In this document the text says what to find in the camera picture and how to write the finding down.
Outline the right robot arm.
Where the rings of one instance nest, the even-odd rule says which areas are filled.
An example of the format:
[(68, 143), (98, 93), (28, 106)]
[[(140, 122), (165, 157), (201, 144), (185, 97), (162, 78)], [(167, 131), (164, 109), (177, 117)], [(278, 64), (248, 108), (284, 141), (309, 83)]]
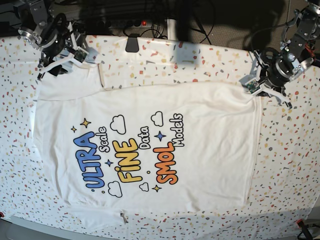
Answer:
[(84, 38), (73, 28), (64, 13), (53, 15), (49, 0), (17, 0), (21, 26), (19, 35), (41, 52), (38, 63), (41, 80), (45, 73), (53, 76), (68, 73), (68, 65), (85, 66), (89, 52), (83, 47)]

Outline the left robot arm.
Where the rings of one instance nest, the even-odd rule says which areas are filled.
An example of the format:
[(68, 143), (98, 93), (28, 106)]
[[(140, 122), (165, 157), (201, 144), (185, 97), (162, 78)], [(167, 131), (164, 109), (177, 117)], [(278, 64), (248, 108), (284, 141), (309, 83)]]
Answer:
[(285, 93), (285, 85), (304, 74), (311, 66), (320, 65), (320, 57), (315, 54), (315, 43), (320, 39), (320, 2), (308, 0), (303, 10), (294, 10), (294, 17), (281, 25), (283, 27), (280, 51), (268, 47), (253, 50), (257, 69), (255, 77), (245, 87), (253, 96), (276, 97), (290, 109)]

